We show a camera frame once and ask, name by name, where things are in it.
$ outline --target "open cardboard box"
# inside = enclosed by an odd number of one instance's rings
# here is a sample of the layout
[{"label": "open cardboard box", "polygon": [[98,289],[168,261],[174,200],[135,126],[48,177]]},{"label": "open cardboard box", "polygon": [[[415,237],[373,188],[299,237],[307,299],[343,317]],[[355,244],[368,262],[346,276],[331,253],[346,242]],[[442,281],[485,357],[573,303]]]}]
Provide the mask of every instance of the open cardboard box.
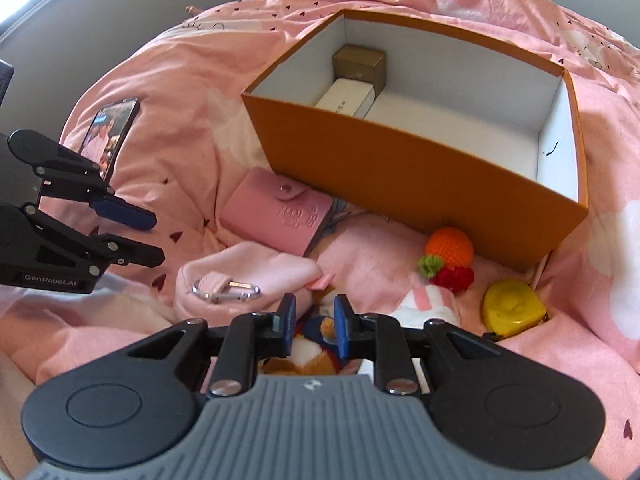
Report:
[{"label": "open cardboard box", "polygon": [[[363,120],[313,108],[344,44],[384,50]],[[273,171],[420,231],[461,228],[525,270],[587,215],[574,87],[561,66],[442,23],[342,10],[242,94]]]}]

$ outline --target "yellow round object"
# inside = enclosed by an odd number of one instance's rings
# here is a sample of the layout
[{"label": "yellow round object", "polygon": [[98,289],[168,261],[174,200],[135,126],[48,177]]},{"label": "yellow round object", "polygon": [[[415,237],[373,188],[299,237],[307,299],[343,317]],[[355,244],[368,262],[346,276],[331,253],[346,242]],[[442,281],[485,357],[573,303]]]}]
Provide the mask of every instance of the yellow round object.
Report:
[{"label": "yellow round object", "polygon": [[529,285],[518,280],[494,283],[482,302],[485,325],[502,337],[524,332],[536,326],[545,316],[545,305]]}]

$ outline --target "green crochet leaf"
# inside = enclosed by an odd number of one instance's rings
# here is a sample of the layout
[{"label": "green crochet leaf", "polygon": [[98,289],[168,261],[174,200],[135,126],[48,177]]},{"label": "green crochet leaf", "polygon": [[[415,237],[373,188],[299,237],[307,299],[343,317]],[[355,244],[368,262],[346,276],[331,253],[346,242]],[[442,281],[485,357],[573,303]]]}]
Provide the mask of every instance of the green crochet leaf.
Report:
[{"label": "green crochet leaf", "polygon": [[418,260],[418,268],[422,275],[430,280],[433,278],[440,269],[444,267],[444,260],[440,256],[430,254],[429,256],[423,256]]}]

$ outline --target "pink blanket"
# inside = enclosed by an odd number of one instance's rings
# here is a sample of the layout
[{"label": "pink blanket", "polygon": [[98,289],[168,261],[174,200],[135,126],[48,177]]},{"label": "pink blanket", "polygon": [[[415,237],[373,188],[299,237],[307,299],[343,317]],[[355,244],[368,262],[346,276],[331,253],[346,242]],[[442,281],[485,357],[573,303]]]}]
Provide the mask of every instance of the pink blanket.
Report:
[{"label": "pink blanket", "polygon": [[[41,382],[175,321],[175,276],[189,260],[238,241],[222,205],[247,169],[266,166],[241,90],[319,20],[371,8],[451,23],[511,41],[573,75],[584,129],[591,211],[552,255],[540,297],[552,320],[505,345],[576,377],[600,396],[607,427],[593,463],[612,479],[640,463],[640,50],[549,0],[243,0],[206,10],[144,46],[74,109],[62,142],[77,149],[96,110],[136,96],[142,109],[112,180],[158,215],[149,233],[98,219],[84,205],[43,200],[84,232],[99,228],[162,246],[157,269],[113,268],[89,298],[0,290],[0,351]],[[388,312],[410,290],[426,237],[374,215],[344,221],[315,256],[357,309]],[[482,332],[487,286],[514,276],[482,258],[460,298],[463,325]]]}]

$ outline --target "pink pouch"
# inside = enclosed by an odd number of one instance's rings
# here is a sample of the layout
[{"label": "pink pouch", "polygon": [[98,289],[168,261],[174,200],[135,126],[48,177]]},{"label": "pink pouch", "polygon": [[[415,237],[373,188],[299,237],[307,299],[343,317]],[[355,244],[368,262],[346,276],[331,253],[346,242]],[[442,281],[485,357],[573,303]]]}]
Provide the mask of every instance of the pink pouch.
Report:
[{"label": "pink pouch", "polygon": [[263,168],[249,171],[220,214],[220,224],[247,240],[304,256],[331,218],[334,199]]},{"label": "pink pouch", "polygon": [[[228,325],[239,314],[275,311],[285,292],[296,295],[296,317],[311,306],[314,282],[326,286],[322,269],[309,258],[279,253],[255,242],[241,242],[224,251],[189,262],[178,271],[174,307],[180,319],[201,317],[211,326]],[[206,296],[238,296],[252,289],[229,288],[230,282],[260,289],[260,295],[245,301],[221,298],[214,303]]]}]

